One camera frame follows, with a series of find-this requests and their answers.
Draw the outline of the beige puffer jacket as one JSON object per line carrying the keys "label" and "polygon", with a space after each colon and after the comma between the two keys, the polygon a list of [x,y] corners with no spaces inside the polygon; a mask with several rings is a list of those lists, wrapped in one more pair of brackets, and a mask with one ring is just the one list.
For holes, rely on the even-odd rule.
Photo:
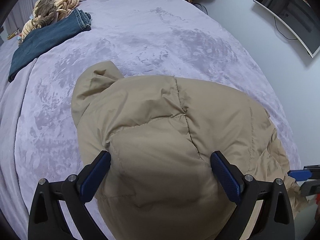
{"label": "beige puffer jacket", "polygon": [[107,61],[78,78],[72,117],[84,164],[111,155],[95,197],[116,239],[214,239],[235,209],[211,171],[215,151],[256,180],[282,179],[294,214],[308,204],[267,110],[231,87],[124,77]]}

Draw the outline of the brown beige striped clothes pile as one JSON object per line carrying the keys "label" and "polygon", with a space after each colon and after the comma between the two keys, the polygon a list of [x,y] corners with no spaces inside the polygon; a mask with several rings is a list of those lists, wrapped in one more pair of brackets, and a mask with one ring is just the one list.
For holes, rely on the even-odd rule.
{"label": "brown beige striped clothes pile", "polygon": [[29,20],[20,33],[22,43],[35,29],[43,28],[68,17],[82,0],[38,0]]}

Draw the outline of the folded blue denim jeans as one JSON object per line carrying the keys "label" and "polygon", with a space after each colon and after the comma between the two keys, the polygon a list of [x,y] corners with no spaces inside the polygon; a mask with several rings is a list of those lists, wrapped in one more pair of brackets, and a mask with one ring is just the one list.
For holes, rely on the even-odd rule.
{"label": "folded blue denim jeans", "polygon": [[92,17],[89,13],[74,9],[63,20],[31,31],[12,56],[8,81],[12,82],[17,73],[35,58],[79,33],[91,30],[91,23]]}

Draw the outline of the colourful patterned cloth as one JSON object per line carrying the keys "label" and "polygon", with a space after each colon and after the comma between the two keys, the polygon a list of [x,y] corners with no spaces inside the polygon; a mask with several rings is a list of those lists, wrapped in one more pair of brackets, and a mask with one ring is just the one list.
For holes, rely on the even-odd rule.
{"label": "colourful patterned cloth", "polygon": [[7,40],[11,40],[13,38],[16,38],[19,42],[22,42],[23,34],[21,33],[20,29],[13,31],[7,36]]}

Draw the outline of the lavender plush bed blanket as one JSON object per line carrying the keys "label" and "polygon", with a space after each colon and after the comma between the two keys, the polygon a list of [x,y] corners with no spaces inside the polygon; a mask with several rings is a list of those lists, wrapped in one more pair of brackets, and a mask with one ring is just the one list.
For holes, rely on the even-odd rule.
{"label": "lavender plush bed blanket", "polygon": [[283,107],[260,67],[218,22],[183,0],[87,0],[81,32],[34,59],[8,81],[16,40],[1,45],[1,211],[20,239],[41,178],[81,170],[71,96],[88,67],[112,61],[125,76],[171,75],[241,90],[263,105],[290,167],[301,167]]}

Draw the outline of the wall-mounted curved monitor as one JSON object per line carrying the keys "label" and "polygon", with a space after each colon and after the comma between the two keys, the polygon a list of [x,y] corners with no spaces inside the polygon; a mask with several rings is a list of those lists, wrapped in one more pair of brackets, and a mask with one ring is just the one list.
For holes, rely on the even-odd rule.
{"label": "wall-mounted curved monitor", "polygon": [[304,0],[253,0],[295,35],[311,57],[319,52],[319,18]]}

